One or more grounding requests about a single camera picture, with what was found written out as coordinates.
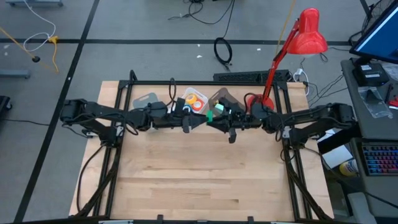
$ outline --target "metal leg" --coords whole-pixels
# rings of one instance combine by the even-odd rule
[[[5,70],[0,69],[0,78],[30,78],[29,70]]]
[[[371,13],[371,11],[369,10],[369,6],[366,3],[366,0],[359,0],[359,1],[361,2],[363,10],[365,11],[365,14],[368,16]]]
[[[32,4],[56,4],[59,7],[63,6],[62,0],[26,0],[29,5]],[[10,6],[15,6],[16,4],[23,4],[25,2],[23,0],[7,0],[6,3],[10,4]]]

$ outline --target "black box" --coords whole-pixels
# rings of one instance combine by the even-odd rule
[[[358,86],[381,86],[390,80],[380,63],[356,65],[353,73]]]

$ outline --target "white paper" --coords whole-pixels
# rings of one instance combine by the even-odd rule
[[[322,138],[320,138],[318,140],[318,142],[327,139],[328,137],[334,135],[334,130],[328,130],[325,134],[325,136],[323,136]],[[342,163],[344,163],[345,161],[348,161],[350,159],[353,158],[353,155],[351,155],[351,153],[348,151],[348,149],[342,145],[337,147],[336,149],[325,153],[323,156],[323,159],[325,160],[325,162],[330,166],[330,168],[334,168]]]

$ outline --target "monitor screen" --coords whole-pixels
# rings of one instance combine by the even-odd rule
[[[398,63],[398,2],[392,3],[350,53]]]

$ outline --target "gray desk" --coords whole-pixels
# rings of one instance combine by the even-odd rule
[[[341,67],[347,82],[349,95],[353,101],[362,139],[398,141],[398,111],[391,110],[394,114],[392,119],[387,117],[376,119],[373,118],[359,96],[358,84],[356,83],[352,73],[354,65],[350,60],[344,60],[341,62]],[[387,87],[390,82],[377,88],[382,97],[385,97]],[[398,85],[396,86],[395,90],[391,92],[391,97],[393,95],[398,95]],[[361,152],[357,148],[356,144],[358,141],[362,141],[362,139],[352,139],[349,142],[349,146],[353,156],[357,160],[359,174],[361,176],[365,190],[371,194],[374,194],[375,196],[386,199],[394,204],[398,204],[398,176],[370,177],[366,175],[364,164],[361,162]],[[398,209],[382,203],[372,197],[366,196],[366,199],[368,201],[370,212],[375,217],[398,218]]]
[[[354,65],[350,60],[341,61],[343,75],[347,82],[349,95],[353,102],[355,114],[359,123],[362,137],[365,139],[395,140],[398,141],[398,110],[391,110],[393,118],[388,117],[374,119],[358,93],[358,84],[353,75]],[[390,97],[398,95],[398,82],[390,79],[383,86],[377,88],[384,98],[390,83],[396,83],[395,89],[391,91]]]

